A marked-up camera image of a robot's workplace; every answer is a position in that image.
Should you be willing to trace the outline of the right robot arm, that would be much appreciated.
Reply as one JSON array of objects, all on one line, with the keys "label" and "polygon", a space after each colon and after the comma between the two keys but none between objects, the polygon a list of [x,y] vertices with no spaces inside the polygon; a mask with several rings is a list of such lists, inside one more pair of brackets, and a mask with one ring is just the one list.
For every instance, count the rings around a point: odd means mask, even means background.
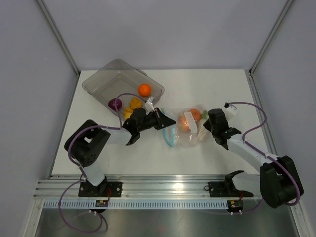
[{"label": "right robot arm", "polygon": [[260,196],[272,208],[284,204],[296,205],[304,189],[293,159],[264,152],[247,141],[241,131],[229,126],[228,111],[228,108],[209,110],[208,119],[203,126],[211,132],[218,145],[244,159],[258,171],[258,174],[236,170],[227,174],[221,182],[209,182],[210,196]]}]

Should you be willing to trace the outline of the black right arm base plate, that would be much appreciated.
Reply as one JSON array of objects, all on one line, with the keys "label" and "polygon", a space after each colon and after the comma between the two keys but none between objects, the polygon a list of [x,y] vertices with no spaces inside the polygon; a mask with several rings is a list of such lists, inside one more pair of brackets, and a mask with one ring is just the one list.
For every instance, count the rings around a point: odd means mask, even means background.
[{"label": "black right arm base plate", "polygon": [[248,191],[239,191],[234,185],[224,184],[224,181],[208,182],[206,191],[209,192],[211,198],[252,198],[254,194]]}]

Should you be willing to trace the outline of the fake fried chicken piece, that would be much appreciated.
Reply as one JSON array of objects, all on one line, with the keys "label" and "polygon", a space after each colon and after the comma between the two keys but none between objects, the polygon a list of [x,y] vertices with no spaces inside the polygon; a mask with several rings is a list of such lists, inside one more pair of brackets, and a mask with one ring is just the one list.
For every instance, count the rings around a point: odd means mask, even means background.
[{"label": "fake fried chicken piece", "polygon": [[137,97],[133,97],[130,101],[130,107],[131,109],[141,108],[143,106],[143,102],[138,99]]}]

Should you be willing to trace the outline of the clear zip top bag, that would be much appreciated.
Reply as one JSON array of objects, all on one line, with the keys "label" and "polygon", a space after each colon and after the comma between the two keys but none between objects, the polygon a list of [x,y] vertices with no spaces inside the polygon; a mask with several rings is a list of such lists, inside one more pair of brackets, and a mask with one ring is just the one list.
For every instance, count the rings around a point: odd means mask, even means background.
[{"label": "clear zip top bag", "polygon": [[162,108],[162,113],[176,121],[162,130],[166,144],[171,148],[194,147],[206,141],[210,133],[203,127],[208,112],[201,104],[189,108]]}]

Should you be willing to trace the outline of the orange fake orange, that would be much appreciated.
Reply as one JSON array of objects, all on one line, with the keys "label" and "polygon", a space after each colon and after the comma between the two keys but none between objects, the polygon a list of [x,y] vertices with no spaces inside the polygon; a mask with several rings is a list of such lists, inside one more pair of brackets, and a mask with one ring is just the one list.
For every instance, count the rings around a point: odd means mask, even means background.
[{"label": "orange fake orange", "polygon": [[141,95],[142,97],[148,97],[151,95],[152,93],[152,88],[149,84],[141,84],[139,87],[138,87],[138,93],[139,95]]}]

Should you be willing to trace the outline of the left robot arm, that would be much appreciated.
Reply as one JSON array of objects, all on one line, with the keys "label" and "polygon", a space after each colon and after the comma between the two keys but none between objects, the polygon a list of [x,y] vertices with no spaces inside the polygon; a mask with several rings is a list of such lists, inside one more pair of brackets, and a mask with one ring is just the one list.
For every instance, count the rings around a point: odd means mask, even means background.
[{"label": "left robot arm", "polygon": [[176,121],[164,115],[159,108],[150,112],[144,108],[135,109],[122,127],[99,125],[91,119],[83,123],[64,145],[69,160],[78,166],[82,173],[79,197],[121,196],[122,183],[109,182],[97,163],[107,144],[130,146],[140,138],[140,132],[144,130],[161,130],[175,124]]}]

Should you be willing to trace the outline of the fake peach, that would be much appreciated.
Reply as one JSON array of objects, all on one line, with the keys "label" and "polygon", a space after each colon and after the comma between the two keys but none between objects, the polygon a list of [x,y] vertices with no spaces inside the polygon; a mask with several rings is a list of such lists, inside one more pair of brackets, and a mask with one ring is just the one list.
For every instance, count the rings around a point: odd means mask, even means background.
[{"label": "fake peach", "polygon": [[184,113],[181,113],[178,117],[178,128],[182,131],[182,132],[190,132],[190,128],[187,122],[187,119],[185,118]]}]

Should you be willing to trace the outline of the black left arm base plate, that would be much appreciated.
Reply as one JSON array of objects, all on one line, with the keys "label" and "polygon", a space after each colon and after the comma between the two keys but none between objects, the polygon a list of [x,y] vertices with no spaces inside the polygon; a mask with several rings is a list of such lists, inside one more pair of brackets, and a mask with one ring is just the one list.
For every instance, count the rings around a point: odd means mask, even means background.
[{"label": "black left arm base plate", "polygon": [[119,198],[122,193],[122,182],[107,182],[93,186],[89,182],[81,182],[78,196],[82,198]]}]

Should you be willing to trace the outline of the purple fake onion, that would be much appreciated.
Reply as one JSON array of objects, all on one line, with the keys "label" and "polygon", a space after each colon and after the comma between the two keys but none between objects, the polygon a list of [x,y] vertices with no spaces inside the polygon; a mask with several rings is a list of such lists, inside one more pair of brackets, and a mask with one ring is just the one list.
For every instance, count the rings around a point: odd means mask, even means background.
[{"label": "purple fake onion", "polygon": [[122,108],[122,101],[120,99],[114,98],[108,102],[109,108],[114,111],[118,111]]}]

